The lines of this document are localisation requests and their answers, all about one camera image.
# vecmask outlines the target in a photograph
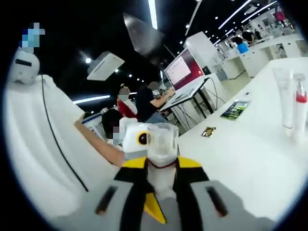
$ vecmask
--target human arm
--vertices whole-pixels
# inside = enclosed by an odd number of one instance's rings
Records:
[[[154,99],[152,101],[150,101],[150,103],[159,108],[161,107],[165,102],[167,102],[167,100],[169,99],[169,97],[173,96],[175,94],[174,90],[172,88],[169,88],[169,90],[167,91],[167,94],[165,96],[162,96],[159,99]]]
[[[94,132],[89,130],[81,123],[81,120],[82,118],[75,122],[75,127],[78,129],[78,131],[102,157],[104,157],[113,165],[121,167],[125,161],[124,153],[95,135]]]

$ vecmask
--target ceiling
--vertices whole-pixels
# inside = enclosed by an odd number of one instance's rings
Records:
[[[126,13],[152,28],[148,0],[113,0],[108,1],[108,6],[105,7],[74,5],[73,9],[63,15],[56,8],[40,19],[40,27],[45,29],[45,35],[40,36],[40,47],[35,49],[41,63],[40,72],[53,77],[57,86],[73,100],[113,94],[123,82],[128,84],[131,91],[136,91],[142,84],[142,79],[159,80],[159,70],[172,61],[172,55],[176,56],[177,52],[182,51],[181,40],[185,41],[187,37],[200,31],[208,31],[206,35],[214,35],[211,39],[214,43],[216,37],[224,38],[225,30],[239,27],[241,21],[247,17],[244,12],[248,6],[218,30],[220,24],[244,2],[203,0],[189,33],[185,36],[185,26],[190,22],[197,1],[155,0],[158,30],[164,38],[156,44],[155,52],[150,55],[141,55],[135,51],[123,19],[123,13]],[[141,35],[139,39],[146,45],[148,38],[145,38]],[[104,51],[114,53],[125,63],[118,73],[112,74],[105,82],[86,80],[88,64],[85,63],[85,57],[95,60]],[[110,98],[80,106],[86,111],[97,112],[103,106],[111,107],[114,104],[115,98]]]

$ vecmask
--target desk leg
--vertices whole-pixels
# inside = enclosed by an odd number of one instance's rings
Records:
[[[198,92],[199,95],[201,96],[203,102],[205,103],[205,105],[206,105],[206,107],[208,108],[208,110],[210,111],[210,113],[213,114],[214,111],[213,111],[213,109],[212,109],[210,103],[207,101],[207,99],[206,99],[205,95],[203,94],[203,92],[202,92],[200,89],[199,89],[197,92]]]
[[[197,107],[200,109],[200,111],[201,111],[203,117],[206,119],[206,115],[204,114],[204,111],[202,110],[202,108],[201,108],[200,105],[198,104],[197,100],[196,100],[194,97],[193,97],[192,99],[193,99],[193,101],[196,103]]]

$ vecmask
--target fluorescent light strip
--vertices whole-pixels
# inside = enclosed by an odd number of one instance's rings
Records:
[[[157,30],[155,0],[149,0],[149,7],[150,7],[152,27]]]
[[[240,8],[237,9],[233,14],[231,14],[231,16],[230,16],[229,18],[227,18],[227,20],[224,21],[224,22],[220,25],[220,27],[218,27],[218,29],[221,29],[230,19],[232,19],[242,8],[245,7],[245,5],[247,5],[247,4],[250,3],[251,1],[252,1],[252,0],[248,0],[248,1],[246,1],[242,6],[240,6]]]
[[[231,33],[232,31],[234,31],[234,29],[229,30],[226,35],[228,35],[229,33]]]
[[[262,10],[268,8],[269,6],[271,6],[272,4],[274,4],[274,3],[276,3],[276,2],[277,2],[277,1],[273,1],[273,2],[271,2],[270,4],[268,4],[268,5],[264,6],[264,7],[262,7],[260,10],[258,10],[257,12],[254,12],[252,15],[250,15],[249,17],[247,17],[246,19],[244,19],[244,20],[242,21],[242,23],[246,22],[248,19],[250,19],[251,17],[255,16],[257,13],[259,13],[259,12],[261,12]]]
[[[79,103],[85,103],[85,102],[90,102],[90,101],[94,101],[94,100],[108,99],[109,97],[110,97],[110,95],[103,95],[103,96],[92,97],[92,98],[83,99],[83,100],[76,100],[76,101],[73,101],[73,103],[79,104]]]
[[[216,45],[217,43],[219,43],[220,42],[220,39],[218,39],[213,45]]]

